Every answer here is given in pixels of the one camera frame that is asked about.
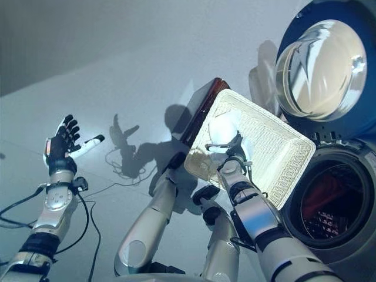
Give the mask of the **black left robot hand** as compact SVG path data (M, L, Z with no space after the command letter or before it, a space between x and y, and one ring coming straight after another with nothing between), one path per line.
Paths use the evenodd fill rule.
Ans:
M55 135L47 138L43 162L48 168L50 176L60 170L68 170L76 174L75 159L83 156L105 140L104 135L97 135L83 143L76 143L80 138L79 131L78 121L73 115L67 115L58 125Z

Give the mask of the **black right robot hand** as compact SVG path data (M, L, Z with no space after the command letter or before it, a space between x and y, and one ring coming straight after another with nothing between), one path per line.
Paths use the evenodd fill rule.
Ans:
M209 143L205 145L208 152L225 154L228 157L240 156L243 162L251 162L253 146L247 137L243 137L239 131L231 141L224 144Z

